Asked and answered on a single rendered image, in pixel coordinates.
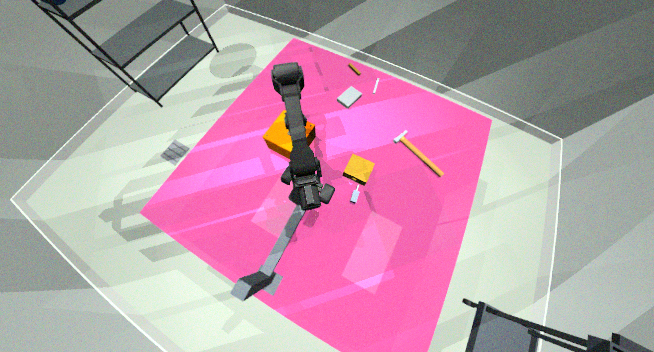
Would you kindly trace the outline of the hammer with wooden handle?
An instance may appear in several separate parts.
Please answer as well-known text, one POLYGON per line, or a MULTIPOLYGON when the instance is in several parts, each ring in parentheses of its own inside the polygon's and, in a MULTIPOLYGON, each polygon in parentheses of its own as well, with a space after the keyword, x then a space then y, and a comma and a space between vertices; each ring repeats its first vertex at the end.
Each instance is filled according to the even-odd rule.
POLYGON ((422 152, 420 152, 415 145, 413 145, 406 137, 404 137, 404 135, 407 133, 408 131, 400 133, 392 141, 397 143, 400 140, 414 154, 416 154, 423 163, 425 163, 432 171, 434 171, 439 178, 442 177, 445 173, 443 173, 430 159, 428 159, 422 152))

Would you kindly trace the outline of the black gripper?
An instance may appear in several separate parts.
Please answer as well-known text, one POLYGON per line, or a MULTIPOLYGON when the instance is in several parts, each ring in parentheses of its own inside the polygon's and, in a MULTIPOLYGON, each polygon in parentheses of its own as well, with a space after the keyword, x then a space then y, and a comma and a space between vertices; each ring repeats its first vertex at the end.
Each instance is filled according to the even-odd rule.
MULTIPOLYGON (((284 170, 283 174, 280 177, 280 181, 286 185, 290 185, 290 182, 292 181, 291 175, 290 175, 290 170, 289 166, 286 167, 284 170)), ((335 187, 325 183, 324 187, 322 183, 316 184, 318 187, 318 192, 320 201, 324 204, 329 204, 334 192, 335 192, 335 187), (323 188, 323 189, 322 189, 323 188)))

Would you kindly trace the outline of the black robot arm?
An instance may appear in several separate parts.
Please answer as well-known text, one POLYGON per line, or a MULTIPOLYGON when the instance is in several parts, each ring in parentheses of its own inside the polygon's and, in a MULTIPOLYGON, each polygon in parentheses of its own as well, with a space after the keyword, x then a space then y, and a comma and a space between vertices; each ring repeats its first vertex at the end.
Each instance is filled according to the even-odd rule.
POLYGON ((284 124, 292 142, 288 162, 293 189, 288 199, 301 206, 302 211, 321 207, 318 187, 322 177, 320 161, 308 146, 307 118, 301 109, 301 91, 304 88, 303 67, 299 62, 275 64, 270 69, 274 90, 282 97, 285 107, 284 124), (315 176, 315 171, 317 175, 315 176), (296 176, 294 180, 293 175, 296 176))

